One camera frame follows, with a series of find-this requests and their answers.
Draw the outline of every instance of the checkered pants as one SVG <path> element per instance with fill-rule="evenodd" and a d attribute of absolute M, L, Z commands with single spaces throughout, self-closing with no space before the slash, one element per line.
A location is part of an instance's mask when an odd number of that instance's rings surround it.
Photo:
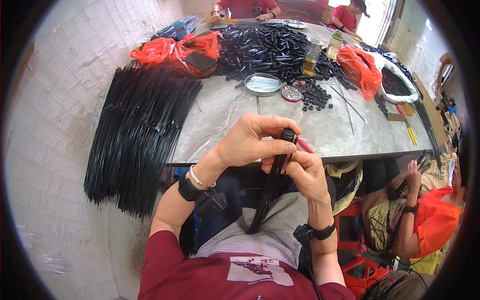
<path fill-rule="evenodd" d="M 200 249 L 195 257 L 208 257 L 215 253 L 252 253 L 278 259 L 298 268 L 301 244 L 293 236 L 298 225 L 308 221 L 307 198 L 299 192 L 283 194 L 268 212 L 259 232 L 246 234 L 255 209 L 244 207 L 242 216 L 217 233 Z"/>

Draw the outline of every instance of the printed graphic on shirt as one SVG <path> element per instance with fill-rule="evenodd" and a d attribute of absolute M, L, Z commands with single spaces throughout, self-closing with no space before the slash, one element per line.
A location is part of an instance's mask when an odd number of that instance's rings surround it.
<path fill-rule="evenodd" d="M 283 286 L 293 286 L 293 280 L 278 259 L 266 256 L 232 256 L 228 281 L 246 281 L 255 284 L 264 281 L 274 281 Z"/>

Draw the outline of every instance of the plastic bottle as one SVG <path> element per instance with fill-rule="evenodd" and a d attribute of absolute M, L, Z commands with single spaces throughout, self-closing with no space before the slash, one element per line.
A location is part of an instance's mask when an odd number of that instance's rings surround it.
<path fill-rule="evenodd" d="M 342 32 L 337 29 L 334 33 L 332 33 L 330 42 L 328 42 L 328 47 L 327 47 L 328 58 L 336 60 L 336 54 L 340 50 L 342 41 L 343 41 Z"/>
<path fill-rule="evenodd" d="M 175 33 L 177 34 L 177 39 L 183 40 L 183 38 L 187 35 L 187 31 L 185 30 L 185 24 L 182 20 L 178 20 L 173 22 L 173 28 L 175 29 Z"/>
<path fill-rule="evenodd" d="M 322 51 L 323 43 L 313 37 L 307 38 L 307 47 L 305 48 L 305 58 L 303 59 L 302 69 L 306 75 L 312 76 L 315 73 L 318 57 Z"/>

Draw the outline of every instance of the red shirt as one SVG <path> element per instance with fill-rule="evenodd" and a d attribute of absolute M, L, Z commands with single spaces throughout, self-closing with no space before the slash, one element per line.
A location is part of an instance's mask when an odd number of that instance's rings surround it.
<path fill-rule="evenodd" d="M 450 186 L 432 189 L 418 200 L 419 208 L 413 221 L 413 233 L 418 233 L 420 253 L 408 258 L 420 258 L 440 250 L 455 232 L 462 210 L 442 197 L 453 194 Z"/>
<path fill-rule="evenodd" d="M 339 283 L 318 287 L 324 300 L 355 300 Z M 288 264 L 255 254 L 218 253 L 185 260 L 175 235 L 159 231 L 145 250 L 138 300 L 317 299 L 313 284 Z"/>
<path fill-rule="evenodd" d="M 332 13 L 330 20 L 328 21 L 329 24 L 333 24 L 332 18 L 337 17 L 345 28 L 352 31 L 353 29 L 357 28 L 357 17 L 355 15 L 351 15 L 347 7 L 345 5 L 338 5 Z"/>
<path fill-rule="evenodd" d="M 272 10 L 278 6 L 274 0 L 220 0 L 217 4 L 223 9 L 230 8 L 232 19 L 255 18 L 254 6 L 262 7 L 260 14 L 266 14 L 267 8 Z"/>

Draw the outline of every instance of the silver bracelet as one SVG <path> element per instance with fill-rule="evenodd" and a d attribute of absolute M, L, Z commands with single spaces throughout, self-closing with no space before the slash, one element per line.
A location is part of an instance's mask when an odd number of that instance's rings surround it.
<path fill-rule="evenodd" d="M 198 178 L 195 176 L 193 173 L 193 165 L 190 166 L 190 169 L 188 169 L 188 173 L 190 174 L 190 177 L 193 179 L 193 181 L 198 184 L 200 187 L 204 187 L 204 184 L 198 180 Z M 216 186 L 216 181 L 213 185 L 208 185 L 207 188 L 212 189 Z"/>

